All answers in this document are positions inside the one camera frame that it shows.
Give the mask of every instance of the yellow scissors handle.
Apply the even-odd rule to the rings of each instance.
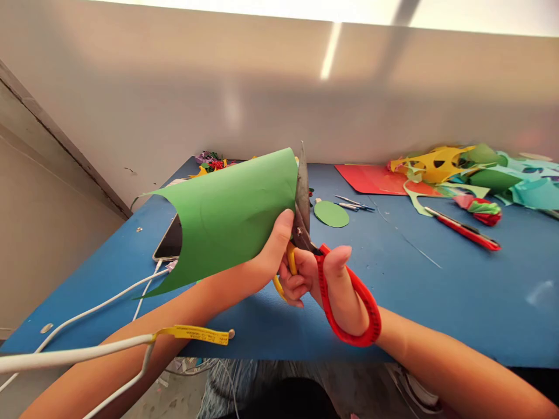
[[[295,245],[291,242],[288,242],[287,243],[287,262],[289,263],[289,270],[291,271],[291,275],[297,275],[297,266],[295,266],[295,253],[294,253],[294,251],[295,251]],[[279,277],[276,275],[272,281],[274,282],[275,290],[284,299],[284,301],[287,301],[285,299],[284,289],[280,284]]]

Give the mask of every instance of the smartphone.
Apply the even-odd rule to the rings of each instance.
[[[182,248],[182,225],[179,215],[175,215],[171,225],[165,232],[165,236],[161,239],[161,243],[157,246],[153,254],[153,260],[167,261],[178,259]]]

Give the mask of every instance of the red scissors handle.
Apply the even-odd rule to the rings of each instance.
[[[381,321],[377,303],[376,301],[374,301],[371,291],[363,284],[363,282],[357,275],[355,275],[355,273],[353,273],[351,269],[346,267],[349,277],[351,278],[353,289],[355,290],[357,295],[361,297],[361,300],[365,305],[365,309],[367,310],[367,314],[369,315],[369,327],[361,336],[353,336],[343,331],[334,319],[332,307],[330,306],[330,298],[328,296],[328,283],[326,281],[326,277],[324,276],[324,258],[328,253],[330,253],[330,249],[328,248],[328,246],[323,244],[322,246],[320,246],[320,251],[323,254],[320,256],[315,255],[314,257],[316,258],[316,261],[319,265],[320,294],[322,296],[324,312],[326,314],[326,318],[328,319],[328,323],[330,323],[330,327],[332,327],[332,330],[334,331],[336,336],[338,336],[345,343],[360,347],[372,345],[380,336]]]

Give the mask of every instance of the white cable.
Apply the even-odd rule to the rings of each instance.
[[[126,288],[124,291],[118,293],[117,295],[115,295],[114,297],[108,299],[107,301],[105,301],[104,303],[99,304],[98,306],[95,306],[87,311],[84,311],[81,314],[78,314],[77,316],[72,317],[70,320],[66,320],[64,323],[62,323],[59,327],[57,327],[56,329],[54,329],[50,335],[47,336],[47,338],[43,341],[42,344],[39,345],[39,347],[37,349],[35,349],[34,353],[39,353],[40,351],[42,351],[43,349],[45,349],[46,345],[49,344],[49,342],[51,340],[53,340],[54,336],[56,336],[56,334],[61,331],[64,327],[68,326],[70,323],[75,322],[76,320],[79,320],[85,316],[87,316],[88,314],[93,313],[94,311],[99,310],[100,308],[105,307],[107,304],[110,304],[111,302],[115,301],[116,299],[122,297],[124,294],[126,294],[128,291],[134,289],[135,287],[137,287],[138,285],[143,284],[144,282],[148,282],[150,280],[152,280],[153,278],[156,278],[158,276],[161,276],[163,274],[165,274],[166,272],[168,272],[168,269],[164,269],[161,272],[157,272],[154,275],[148,276],[147,278],[144,278],[138,282],[136,282],[134,285],[130,285],[128,288]],[[0,386],[0,393],[6,388],[8,387],[13,380],[16,379],[16,377],[19,375],[19,373],[15,373],[13,374],[10,378],[8,378],[8,380],[2,384],[2,386]]]
[[[84,419],[91,419],[93,417],[95,417],[95,415],[97,413],[99,413],[104,407],[106,407],[109,403],[111,403],[113,400],[115,400],[118,396],[120,396],[121,394],[123,394],[126,390],[128,390],[130,387],[132,387],[134,384],[136,384],[138,381],[140,381],[140,379],[144,376],[144,374],[147,371],[147,367],[150,363],[150,357],[151,357],[151,352],[153,351],[153,347],[154,347],[154,343],[150,343],[147,346],[146,349],[146,354],[144,355],[144,362],[141,365],[141,371],[138,373],[137,376],[135,376],[134,378],[132,378],[129,382],[127,382],[126,384],[124,384],[124,386],[120,387],[117,391],[115,391],[113,394],[111,394],[109,397],[107,397],[103,402],[101,402],[95,409],[93,409],[91,412],[89,412]]]
[[[157,273],[157,271],[159,271],[159,268],[161,268],[161,264],[163,263],[163,259],[159,259],[157,261],[157,266],[155,267],[155,271],[153,271],[153,274],[155,275]],[[146,287],[144,288],[144,292],[141,294],[141,296],[143,297],[144,295],[146,295],[148,288],[151,285],[151,281],[152,279],[150,279],[147,284]],[[136,318],[138,318],[138,313],[140,312],[140,307],[142,302],[144,301],[144,299],[140,299],[140,301],[138,301],[138,307],[136,307],[136,312],[134,313],[134,317],[132,317],[132,321],[136,320]]]
[[[229,382],[231,383],[231,392],[233,393],[233,405],[235,406],[235,413],[237,414],[237,419],[240,419],[239,409],[237,408],[237,399],[235,398],[235,386],[233,386],[233,379],[231,378],[231,374],[229,373],[229,370],[227,369],[225,364],[220,359],[218,359],[218,362],[221,364],[221,366],[223,367],[223,369],[227,373],[227,376],[229,377]]]
[[[73,365],[109,355],[114,352],[119,352],[133,346],[150,343],[152,339],[153,335],[149,334],[82,349],[1,357],[0,374],[7,374],[14,371],[21,372],[39,370],[40,368],[60,367],[62,365]]]

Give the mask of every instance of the white wall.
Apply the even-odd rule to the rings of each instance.
[[[556,0],[97,0],[206,12],[390,25],[401,3],[411,27],[508,35],[559,36]]]
[[[22,108],[0,83],[0,339],[123,222]]]
[[[485,141],[559,158],[557,38],[344,23],[321,80],[331,28],[0,0],[0,59],[127,204],[202,149],[247,158],[304,140],[311,162],[384,163]]]

